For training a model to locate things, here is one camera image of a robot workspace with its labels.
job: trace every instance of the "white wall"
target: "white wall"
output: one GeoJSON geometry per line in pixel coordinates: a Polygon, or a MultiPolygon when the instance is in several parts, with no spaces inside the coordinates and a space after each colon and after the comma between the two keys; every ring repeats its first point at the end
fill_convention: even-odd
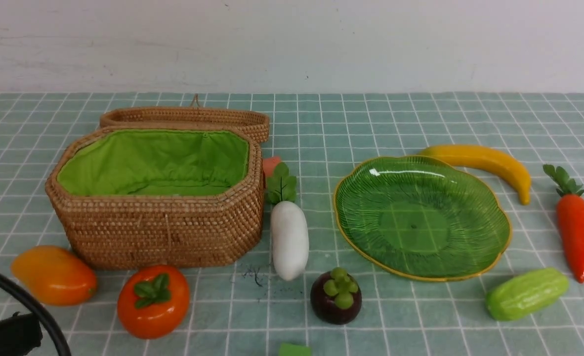
{"type": "Polygon", "coordinates": [[[0,0],[0,91],[584,91],[584,0],[0,0]]]}

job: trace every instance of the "plate rim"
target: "plate rim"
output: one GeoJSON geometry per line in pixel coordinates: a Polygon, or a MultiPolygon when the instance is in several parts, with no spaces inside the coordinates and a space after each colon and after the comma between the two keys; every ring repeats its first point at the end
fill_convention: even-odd
{"type": "Polygon", "coordinates": [[[430,157],[430,156],[424,156],[424,155],[405,155],[405,156],[378,156],[378,157],[373,157],[373,158],[369,158],[367,160],[364,160],[362,162],[360,162],[359,164],[357,164],[353,170],[351,172],[349,172],[349,174],[347,174],[346,176],[344,176],[343,178],[341,178],[337,185],[335,186],[334,189],[334,193],[332,194],[332,204],[334,206],[334,214],[335,214],[335,225],[338,227],[338,230],[340,231],[340,234],[342,235],[342,237],[344,237],[344,239],[347,241],[347,243],[353,248],[353,250],[355,250],[356,252],[360,253],[360,255],[362,255],[362,257],[364,257],[365,259],[367,259],[368,261],[372,262],[373,264],[375,264],[376,266],[386,270],[389,273],[393,273],[395,275],[399,275],[400,277],[405,277],[408,279],[412,279],[412,280],[416,280],[416,281],[423,281],[423,282],[452,282],[452,281],[464,281],[466,279],[472,279],[475,277],[479,277],[480,275],[487,273],[488,271],[490,271],[492,268],[494,268],[498,262],[501,260],[502,255],[507,251],[507,248],[509,247],[509,245],[511,244],[514,232],[513,232],[513,226],[511,224],[511,220],[509,220],[509,215],[507,214],[507,212],[505,211],[505,209],[502,208],[501,206],[501,202],[498,198],[498,196],[496,195],[496,193],[491,189],[491,187],[485,183],[483,180],[481,180],[480,178],[478,178],[477,176],[468,173],[468,172],[464,172],[464,171],[460,171],[459,169],[457,169],[456,167],[447,164],[446,162],[443,162],[442,160],[439,160],[437,158],[434,157],[430,157]],[[349,239],[349,236],[347,236],[347,234],[345,234],[344,230],[342,229],[342,225],[340,223],[340,217],[338,214],[338,209],[337,209],[337,205],[336,205],[336,196],[338,193],[338,189],[340,189],[340,186],[342,184],[342,182],[344,182],[347,178],[353,176],[354,174],[356,174],[356,172],[358,171],[358,169],[364,165],[367,164],[368,162],[371,161],[375,161],[375,160],[380,160],[380,159],[403,159],[403,158],[425,158],[427,160],[431,160],[431,161],[435,161],[436,163],[439,163],[443,166],[446,166],[450,169],[453,169],[454,171],[459,172],[460,174],[464,174],[467,175],[471,178],[474,178],[476,181],[478,181],[480,184],[483,184],[486,189],[492,194],[492,196],[495,199],[496,202],[496,208],[502,212],[502,215],[505,217],[505,220],[507,221],[507,225],[509,226],[509,236],[507,237],[507,241],[504,245],[504,247],[502,248],[502,250],[498,253],[498,255],[496,256],[496,258],[494,259],[494,261],[492,261],[492,263],[487,266],[486,268],[480,270],[479,272],[475,272],[475,273],[471,273],[468,275],[462,275],[460,277],[421,277],[420,275],[414,275],[414,274],[409,274],[409,273],[404,273],[401,272],[399,270],[390,268],[389,266],[381,263],[380,261],[374,259],[373,257],[367,255],[367,253],[364,253],[362,250],[360,250],[360,248],[358,246],[356,246],[351,239],[349,239]]]}

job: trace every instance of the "black cable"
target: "black cable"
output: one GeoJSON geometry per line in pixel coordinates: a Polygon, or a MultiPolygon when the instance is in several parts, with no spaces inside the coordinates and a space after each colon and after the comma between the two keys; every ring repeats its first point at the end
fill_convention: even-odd
{"type": "Polygon", "coordinates": [[[1,274],[0,288],[16,298],[17,301],[21,302],[23,306],[39,318],[42,325],[46,328],[46,332],[48,332],[51,340],[53,340],[55,349],[59,356],[72,356],[68,342],[66,342],[66,336],[64,336],[64,333],[62,333],[59,325],[57,325],[55,318],[50,315],[46,308],[35,300],[32,295],[25,291],[25,289],[1,274]]]}

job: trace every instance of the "toy tomato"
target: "toy tomato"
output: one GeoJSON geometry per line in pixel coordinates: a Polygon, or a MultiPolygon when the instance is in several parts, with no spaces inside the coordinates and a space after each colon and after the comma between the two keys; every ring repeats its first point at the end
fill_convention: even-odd
{"type": "Polygon", "coordinates": [[[177,268],[146,267],[123,286],[117,314],[132,336],[157,339],[180,325],[189,309],[189,298],[189,284],[177,268]]]}
{"type": "Polygon", "coordinates": [[[18,255],[11,273],[49,306],[75,306],[96,292],[96,275],[74,253],[59,246],[35,246],[18,255]]]}

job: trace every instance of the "basket handle loop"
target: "basket handle loop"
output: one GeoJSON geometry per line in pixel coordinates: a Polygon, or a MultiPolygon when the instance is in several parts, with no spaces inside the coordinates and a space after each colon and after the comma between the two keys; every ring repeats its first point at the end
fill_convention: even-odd
{"type": "Polygon", "coordinates": [[[200,105],[200,100],[198,99],[198,95],[197,95],[197,94],[195,94],[195,95],[193,96],[193,100],[191,100],[191,104],[189,105],[189,107],[190,107],[190,108],[192,108],[192,107],[193,107],[193,104],[196,104],[196,105],[197,105],[197,107],[199,107],[199,108],[200,108],[200,107],[202,107],[202,106],[200,105]]]}
{"type": "Polygon", "coordinates": [[[169,216],[167,214],[165,214],[165,224],[167,225],[167,253],[165,254],[165,258],[163,261],[163,264],[167,264],[168,263],[168,255],[171,253],[171,229],[169,227],[169,216]]]}

